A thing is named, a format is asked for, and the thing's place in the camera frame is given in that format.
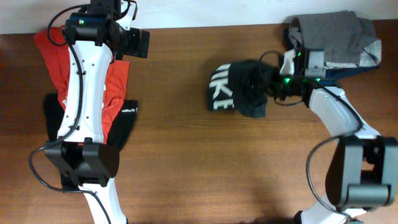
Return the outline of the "dark green t-shirt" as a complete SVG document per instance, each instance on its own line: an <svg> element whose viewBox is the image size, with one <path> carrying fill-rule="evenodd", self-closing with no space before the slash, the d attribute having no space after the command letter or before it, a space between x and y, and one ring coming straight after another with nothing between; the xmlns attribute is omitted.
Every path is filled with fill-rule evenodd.
<svg viewBox="0 0 398 224"><path fill-rule="evenodd" d="M277 67L256 60L219 66L210 76L206 93L210 111L238 111L250 118L266 115L266 81L279 73Z"/></svg>

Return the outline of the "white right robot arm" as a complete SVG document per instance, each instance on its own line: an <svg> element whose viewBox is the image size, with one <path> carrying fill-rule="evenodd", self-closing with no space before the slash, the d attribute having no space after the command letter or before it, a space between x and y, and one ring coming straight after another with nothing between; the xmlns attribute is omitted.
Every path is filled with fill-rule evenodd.
<svg viewBox="0 0 398 224"><path fill-rule="evenodd" d="M275 99L301 97L330 133L308 154L305 172L316 198L298 211L293 223L359 223L358 216L394 203L397 191L397 139L384 137L358 114L337 81L315 77L281 76L265 84ZM310 164L315 153L336 142L325 179L325 194L313 186Z"/></svg>

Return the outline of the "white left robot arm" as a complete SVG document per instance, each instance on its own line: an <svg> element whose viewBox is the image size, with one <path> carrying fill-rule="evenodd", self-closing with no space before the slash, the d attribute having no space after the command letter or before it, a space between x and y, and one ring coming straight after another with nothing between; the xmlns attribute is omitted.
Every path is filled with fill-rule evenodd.
<svg viewBox="0 0 398 224"><path fill-rule="evenodd" d="M49 141L40 150L60 171L60 192L83 194L95 223L127 223L116 192L119 153L137 112L126 96L129 63L146 58L148 31L132 27L136 8L81 5L35 41L57 88L45 104Z"/></svg>

